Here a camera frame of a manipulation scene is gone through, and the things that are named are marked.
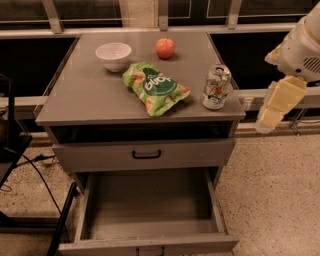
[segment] cabinet top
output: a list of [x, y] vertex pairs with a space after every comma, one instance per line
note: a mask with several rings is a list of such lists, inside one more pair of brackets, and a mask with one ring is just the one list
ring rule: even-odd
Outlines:
[[[168, 60], [159, 59], [155, 52], [155, 42], [163, 37], [172, 38], [176, 43], [175, 54]], [[131, 63], [153, 63], [165, 76], [190, 87], [191, 94], [161, 117], [150, 117], [136, 94], [124, 85], [123, 72], [108, 71], [96, 57], [95, 50], [111, 42], [129, 44], [133, 51]], [[220, 62], [206, 32], [82, 34], [36, 122], [42, 126], [65, 126], [240, 120], [245, 113], [231, 86], [220, 110], [208, 110], [200, 101], [209, 68]]]

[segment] open drawer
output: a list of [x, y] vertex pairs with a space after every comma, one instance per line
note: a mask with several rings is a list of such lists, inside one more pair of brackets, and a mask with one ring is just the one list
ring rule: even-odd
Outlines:
[[228, 252], [206, 168], [90, 173], [74, 243], [62, 255]]

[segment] white bowl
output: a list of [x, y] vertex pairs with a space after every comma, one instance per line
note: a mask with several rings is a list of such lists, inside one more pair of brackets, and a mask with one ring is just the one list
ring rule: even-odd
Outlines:
[[119, 72], [128, 67], [132, 49], [123, 43], [103, 44], [96, 50], [96, 56], [111, 72]]

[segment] drawer handle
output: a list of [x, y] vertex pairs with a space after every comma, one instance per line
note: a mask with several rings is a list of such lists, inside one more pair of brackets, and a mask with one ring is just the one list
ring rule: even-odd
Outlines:
[[[165, 248], [164, 248], [164, 246], [162, 246], [161, 247], [161, 254], [157, 255], [157, 256], [164, 256], [164, 254], [165, 254]], [[136, 249], [136, 256], [140, 256], [140, 249], [139, 248]]]
[[156, 159], [159, 158], [161, 156], [161, 150], [159, 149], [157, 152], [155, 153], [137, 153], [135, 150], [132, 151], [132, 157], [134, 159]]

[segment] gray cabinet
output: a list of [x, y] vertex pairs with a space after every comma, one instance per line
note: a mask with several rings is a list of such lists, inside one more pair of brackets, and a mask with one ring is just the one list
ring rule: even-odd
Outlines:
[[[167, 61], [154, 52], [161, 37], [177, 45]], [[105, 70], [94, 55], [113, 41], [130, 44], [132, 62], [153, 62], [191, 95], [163, 116], [149, 117], [121, 74]], [[210, 111], [200, 102], [205, 75], [220, 61], [204, 32], [80, 37], [36, 119], [84, 194], [75, 241], [60, 245], [63, 255], [175, 255], [235, 246], [214, 186], [245, 114], [231, 85], [223, 109]]]

